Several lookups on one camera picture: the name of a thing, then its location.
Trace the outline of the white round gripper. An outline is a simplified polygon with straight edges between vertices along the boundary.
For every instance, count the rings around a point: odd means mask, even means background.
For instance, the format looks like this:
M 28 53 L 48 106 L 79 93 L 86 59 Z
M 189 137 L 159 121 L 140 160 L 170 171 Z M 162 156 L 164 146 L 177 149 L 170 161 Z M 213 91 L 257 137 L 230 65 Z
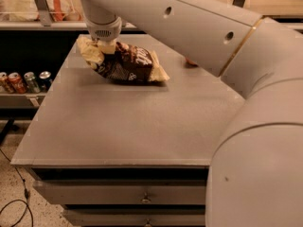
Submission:
M 120 17 L 107 24 L 98 24 L 85 19 L 87 29 L 93 40 L 97 42 L 98 49 L 103 54 L 114 54 L 116 52 L 116 38 L 122 29 L 122 20 Z

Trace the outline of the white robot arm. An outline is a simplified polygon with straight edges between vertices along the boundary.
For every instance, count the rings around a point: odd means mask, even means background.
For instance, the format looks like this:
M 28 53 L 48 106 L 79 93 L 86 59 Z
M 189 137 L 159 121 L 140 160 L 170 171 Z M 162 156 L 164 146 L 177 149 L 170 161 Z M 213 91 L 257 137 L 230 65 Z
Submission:
M 211 158 L 207 227 L 303 227 L 302 36 L 215 0 L 81 0 L 91 30 L 121 17 L 245 100 Z

